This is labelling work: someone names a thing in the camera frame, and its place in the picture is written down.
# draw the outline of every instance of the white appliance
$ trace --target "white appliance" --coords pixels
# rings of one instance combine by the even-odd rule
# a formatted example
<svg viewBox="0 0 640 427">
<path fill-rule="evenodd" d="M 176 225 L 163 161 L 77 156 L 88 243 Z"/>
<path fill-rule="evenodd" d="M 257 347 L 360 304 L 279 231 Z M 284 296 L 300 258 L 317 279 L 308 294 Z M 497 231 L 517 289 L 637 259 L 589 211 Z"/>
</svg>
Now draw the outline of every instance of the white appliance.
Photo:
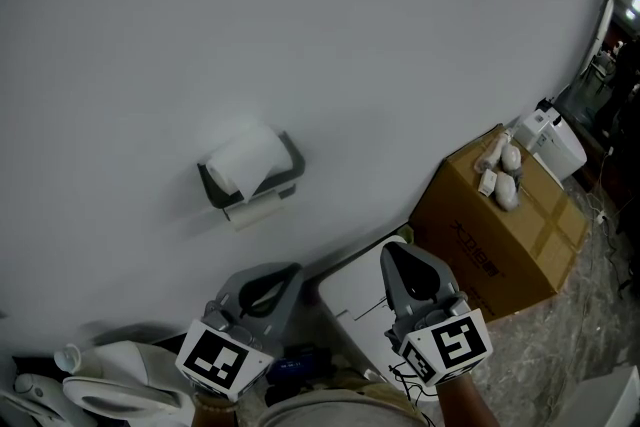
<svg viewBox="0 0 640 427">
<path fill-rule="evenodd" d="M 387 305 L 380 255 L 382 247 L 393 241 L 404 242 L 404 239 L 397 235 L 387 238 L 325 278 L 318 290 L 334 322 L 366 358 L 368 368 L 361 369 L 365 377 L 369 378 L 373 372 L 404 393 L 403 384 L 389 369 L 389 366 L 402 365 L 404 359 L 393 352 L 391 342 L 384 335 L 391 329 L 396 316 Z M 403 374 L 414 374 L 409 365 L 399 366 L 398 370 Z M 422 387 L 422 394 L 418 386 L 410 388 L 413 400 L 438 400 L 435 388 L 427 387 L 420 378 L 406 379 L 406 382 L 409 386 L 416 383 Z"/>
<path fill-rule="evenodd" d="M 587 154 L 567 122 L 557 110 L 537 109 L 526 118 L 515 139 L 541 160 L 556 181 L 562 181 L 587 163 Z"/>
<path fill-rule="evenodd" d="M 175 367 L 175 354 L 153 345 L 118 342 L 78 357 L 70 347 L 56 354 L 56 363 L 62 368 L 66 360 L 73 366 L 64 393 L 80 407 L 127 420 L 132 427 L 191 425 L 192 388 Z"/>
<path fill-rule="evenodd" d="M 95 427 L 97 422 L 65 397 L 62 384 L 49 377 L 21 374 L 0 398 L 35 418 L 43 427 Z"/>
<path fill-rule="evenodd" d="M 553 427 L 629 427 L 640 413 L 639 401 L 638 369 L 620 368 L 581 382 Z"/>
</svg>

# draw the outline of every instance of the marble floor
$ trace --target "marble floor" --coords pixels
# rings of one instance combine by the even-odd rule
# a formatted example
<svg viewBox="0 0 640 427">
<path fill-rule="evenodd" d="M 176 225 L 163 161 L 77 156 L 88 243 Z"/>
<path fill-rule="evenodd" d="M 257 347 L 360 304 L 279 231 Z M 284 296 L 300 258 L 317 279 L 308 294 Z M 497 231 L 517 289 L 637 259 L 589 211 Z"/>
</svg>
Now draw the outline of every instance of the marble floor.
<svg viewBox="0 0 640 427">
<path fill-rule="evenodd" d="M 565 188 L 589 219 L 602 200 L 605 211 L 616 211 L 606 194 L 587 196 L 573 179 Z M 616 270 L 628 277 L 632 249 L 624 235 L 606 223 L 592 230 L 560 294 L 541 304 L 488 325 L 494 354 L 473 371 L 473 378 L 503 427 L 549 425 L 577 384 L 610 373 L 619 366 L 640 364 L 640 300 L 630 289 L 618 294 Z M 295 341 L 314 340 L 335 347 L 332 330 L 318 307 L 306 307 L 292 322 Z M 258 383 L 241 401 L 242 427 L 251 426 L 265 409 L 266 383 Z M 439 406 L 424 412 L 443 426 Z"/>
</svg>

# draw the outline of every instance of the cardboard box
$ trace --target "cardboard box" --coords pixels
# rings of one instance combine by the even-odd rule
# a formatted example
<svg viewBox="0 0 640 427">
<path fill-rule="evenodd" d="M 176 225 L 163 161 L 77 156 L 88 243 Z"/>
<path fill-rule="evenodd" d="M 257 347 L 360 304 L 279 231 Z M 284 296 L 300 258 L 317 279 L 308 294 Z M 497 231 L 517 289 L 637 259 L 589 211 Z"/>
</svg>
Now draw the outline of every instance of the cardboard box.
<svg viewBox="0 0 640 427">
<path fill-rule="evenodd" d="M 498 126 L 445 159 L 409 220 L 415 243 L 449 264 L 487 322 L 558 293 L 588 227 L 569 196 L 515 141 L 524 172 L 518 208 L 505 212 L 478 192 L 473 164 L 503 130 Z"/>
</svg>

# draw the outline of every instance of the toilet paper roll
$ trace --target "toilet paper roll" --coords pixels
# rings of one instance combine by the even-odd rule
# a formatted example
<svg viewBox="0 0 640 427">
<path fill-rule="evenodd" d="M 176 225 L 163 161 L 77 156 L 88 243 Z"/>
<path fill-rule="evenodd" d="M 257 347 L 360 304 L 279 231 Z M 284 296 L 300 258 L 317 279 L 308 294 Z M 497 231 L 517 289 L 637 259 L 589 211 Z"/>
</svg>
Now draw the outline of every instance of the toilet paper roll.
<svg viewBox="0 0 640 427">
<path fill-rule="evenodd" d="M 215 150 L 206 167 L 224 192 L 240 191 L 246 203 L 265 178 L 291 170 L 293 161 L 271 128 L 256 125 Z"/>
<path fill-rule="evenodd" d="M 280 196 L 276 191 L 271 191 L 251 200 L 249 203 L 228 208 L 225 213 L 235 230 L 240 231 L 282 208 L 284 208 L 284 203 Z"/>
</svg>

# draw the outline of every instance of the toilet paper holder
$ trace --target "toilet paper holder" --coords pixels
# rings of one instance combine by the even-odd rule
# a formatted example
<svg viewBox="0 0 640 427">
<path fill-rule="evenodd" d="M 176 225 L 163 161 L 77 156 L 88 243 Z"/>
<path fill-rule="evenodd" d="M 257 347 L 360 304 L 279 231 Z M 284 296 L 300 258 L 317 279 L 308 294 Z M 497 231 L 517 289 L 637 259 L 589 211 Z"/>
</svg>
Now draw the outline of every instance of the toilet paper holder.
<svg viewBox="0 0 640 427">
<path fill-rule="evenodd" d="M 288 171 L 265 178 L 252 197 L 259 196 L 262 193 L 271 191 L 275 188 L 279 189 L 278 194 L 281 198 L 284 199 L 285 197 L 291 196 L 295 192 L 296 188 L 293 181 L 304 173 L 306 166 L 304 157 L 293 144 L 291 138 L 286 132 L 278 134 L 278 138 L 282 141 L 282 144 L 289 152 L 293 167 Z M 245 198 L 242 196 L 240 191 L 234 192 L 231 195 L 224 192 L 211 177 L 207 170 L 207 166 L 204 164 L 198 163 L 198 171 L 200 172 L 200 178 L 202 179 L 202 185 L 204 186 L 207 198 L 209 198 L 209 201 L 215 208 L 225 209 L 244 201 Z"/>
</svg>

